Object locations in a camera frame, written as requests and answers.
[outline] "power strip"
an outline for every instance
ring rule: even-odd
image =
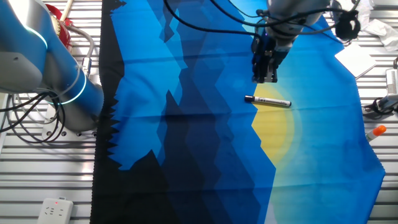
[[[68,224],[73,202],[65,198],[46,198],[43,201],[37,224]]]

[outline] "metal grid table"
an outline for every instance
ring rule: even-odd
[[[373,0],[375,10],[372,19],[379,19],[398,28],[397,0]],[[44,0],[61,11],[67,0]],[[99,0],[75,0],[70,18],[75,25],[94,38],[93,78],[98,80],[98,52],[100,46],[101,4]],[[72,33],[73,56],[81,61],[88,51],[89,43]],[[376,36],[361,33],[355,41],[377,60],[377,66],[358,79],[362,104],[367,105],[377,97],[386,95],[385,71],[391,68],[398,52],[387,52]],[[39,110],[46,112],[42,103]],[[37,136],[42,128],[32,121],[24,124]],[[380,121],[365,119],[366,131],[383,124],[385,135],[372,142],[387,175],[382,190],[371,214],[369,224],[398,224],[398,115]],[[43,199],[66,197],[75,204],[71,224],[88,224],[91,211],[91,185],[94,163],[95,140],[64,142],[59,147],[31,145],[8,132],[0,141],[4,146],[0,154],[0,224],[36,223]]]

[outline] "black cable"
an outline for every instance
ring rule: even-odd
[[[245,32],[245,31],[236,31],[236,30],[216,30],[216,29],[207,29],[207,28],[203,28],[203,27],[197,27],[193,24],[187,23],[184,20],[182,20],[181,18],[178,17],[178,15],[176,15],[176,13],[173,12],[172,8],[170,7],[169,3],[167,2],[167,0],[163,0],[164,5],[166,6],[167,10],[171,13],[171,15],[173,15],[173,17],[178,20],[179,22],[181,22],[182,24],[186,25],[187,27],[190,27],[192,29],[196,29],[196,30],[200,30],[203,32],[214,32],[214,33],[222,33],[222,34],[243,34],[243,35],[252,35],[258,38],[261,38],[260,35],[253,33],[253,32]]]
[[[38,94],[37,96],[35,96],[35,97],[33,97],[32,99],[30,99],[29,101],[26,101],[25,103],[22,103],[22,104],[20,104],[20,105],[18,105],[18,106],[13,106],[13,107],[11,107],[11,108],[0,109],[0,112],[7,112],[7,111],[12,111],[12,110],[19,109],[19,108],[21,108],[21,107],[23,107],[23,106],[26,106],[26,105],[28,105],[29,103],[31,103],[31,102],[37,100],[37,99],[39,99],[39,98],[40,98],[41,96],[43,96],[43,95],[47,95],[47,93],[40,93],[40,94]]]
[[[276,25],[280,25],[280,24],[283,24],[283,23],[286,23],[286,22],[290,22],[290,21],[295,20],[295,19],[300,19],[300,18],[309,16],[309,15],[312,15],[312,14],[320,13],[320,12],[342,12],[342,13],[348,12],[348,11],[346,11],[346,10],[342,10],[342,9],[332,9],[332,8],[316,9],[316,10],[312,10],[312,11],[308,11],[308,12],[304,12],[304,13],[298,13],[298,14],[295,15],[295,16],[292,16],[292,17],[289,17],[289,18],[287,18],[287,19],[284,19],[284,20],[281,20],[281,21],[277,21],[277,22],[271,22],[271,23],[268,23],[268,24],[254,24],[254,23],[252,23],[252,22],[246,22],[246,21],[243,21],[243,20],[241,20],[241,19],[238,19],[237,17],[234,17],[233,15],[231,15],[230,13],[228,13],[227,11],[225,11],[219,4],[217,4],[217,2],[216,2],[215,0],[210,0],[210,1],[211,1],[211,3],[213,3],[214,6],[216,6],[216,8],[217,8],[218,10],[220,10],[223,14],[225,14],[225,15],[228,16],[229,18],[235,20],[236,22],[240,22],[240,23],[242,23],[242,24],[244,24],[244,25],[252,26],[252,27],[270,27],[270,26],[276,26]]]
[[[309,28],[309,29],[311,29],[311,30],[313,30],[313,31],[317,31],[315,28],[312,28],[312,27],[310,27],[310,26],[307,26],[307,25],[302,25],[302,26],[305,26],[305,27],[307,27],[307,28]],[[325,36],[327,36],[328,38],[332,39],[333,41],[339,43],[339,44],[343,44],[343,43],[342,43],[341,41],[339,41],[338,39],[333,38],[333,37],[329,36],[328,34],[326,34],[326,33],[324,33],[324,32],[323,32],[322,34],[325,35]]]
[[[54,104],[54,107],[55,107],[55,110],[56,110],[56,111],[59,111],[59,110],[58,110],[58,106],[61,108],[61,110],[63,110],[63,106],[62,106],[62,104],[59,104],[59,100],[56,100],[56,98],[54,98],[54,99],[52,99],[52,101],[53,101],[53,104]],[[12,97],[12,104],[15,105],[14,97]],[[19,116],[18,116],[18,114],[17,114],[17,111],[14,110],[14,114],[15,114],[16,118],[19,119]],[[8,112],[7,112],[7,119],[8,119],[8,122],[11,124],[11,120],[10,120],[10,118],[9,118],[9,113],[8,113]],[[51,132],[50,136],[47,137],[46,139],[38,139],[38,138],[36,138],[33,134],[31,134],[31,133],[29,132],[29,130],[28,130],[27,128],[25,128],[25,126],[24,126],[22,123],[19,124],[19,125],[21,126],[21,128],[22,128],[31,138],[35,139],[36,141],[30,141],[30,140],[27,140],[27,139],[23,138],[14,128],[12,128],[12,131],[14,132],[14,134],[15,134],[19,139],[21,139],[21,140],[23,140],[23,141],[25,141],[25,142],[28,142],[28,143],[32,143],[32,144],[50,143],[50,142],[54,142],[55,140],[57,140],[57,139],[59,138],[60,133],[62,133],[63,128],[64,128],[63,125],[64,125],[64,123],[65,123],[65,117],[64,117],[64,123],[62,123],[62,127],[61,127],[60,131],[58,132],[58,135],[57,135],[54,139],[49,140],[50,138],[52,138],[52,136],[55,134],[56,130],[58,129],[58,124],[59,124],[59,122],[60,122],[59,112],[56,113],[56,120],[57,120],[57,122],[56,122],[56,124],[55,124],[54,130]]]
[[[258,17],[261,17],[261,16],[250,16],[250,15],[247,15],[244,11],[242,11],[240,8],[238,8],[237,6],[235,6],[235,4],[233,4],[233,3],[231,2],[231,0],[228,0],[228,2],[231,3],[231,5],[232,5],[235,9],[237,9],[241,14],[244,14],[245,16],[247,16],[247,17],[249,17],[249,18],[258,18]]]
[[[12,128],[15,128],[15,127],[16,127],[18,124],[20,124],[20,123],[27,117],[27,115],[28,115],[28,114],[29,114],[29,113],[42,101],[42,100],[44,100],[44,98],[46,98],[48,95],[49,95],[48,93],[43,94],[43,95],[37,100],[37,102],[34,103],[34,104],[26,111],[26,113],[25,113],[20,119],[17,120],[17,122],[15,122],[14,124],[11,124],[10,126],[8,126],[8,127],[6,127],[6,128],[0,129],[0,133],[3,133],[3,132],[5,132],[5,131],[9,131],[9,130],[11,130]]]

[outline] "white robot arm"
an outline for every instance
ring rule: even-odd
[[[89,131],[102,109],[102,88],[62,44],[50,16],[41,0],[0,0],[0,92],[55,93],[65,127]]]
[[[336,27],[336,34],[343,40],[357,38],[361,29],[355,11],[360,0],[351,11],[343,11],[330,6],[338,6],[331,0],[267,0],[267,11],[257,10],[263,16],[265,26],[259,30],[261,37],[255,37],[252,44],[253,81],[256,83],[277,82],[277,69],[293,46],[295,39],[303,34],[304,27],[316,23],[324,11],[333,11],[336,24],[324,30],[306,34],[319,34]]]

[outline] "red object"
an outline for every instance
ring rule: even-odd
[[[49,9],[49,11],[57,17],[58,20],[61,19],[62,12],[59,9],[49,4],[46,4],[46,6]],[[72,51],[72,43],[70,42],[69,31],[65,26],[72,26],[73,22],[70,19],[66,18],[65,23],[59,21],[59,24],[60,24],[60,33],[58,37],[60,38],[63,45],[70,52]]]

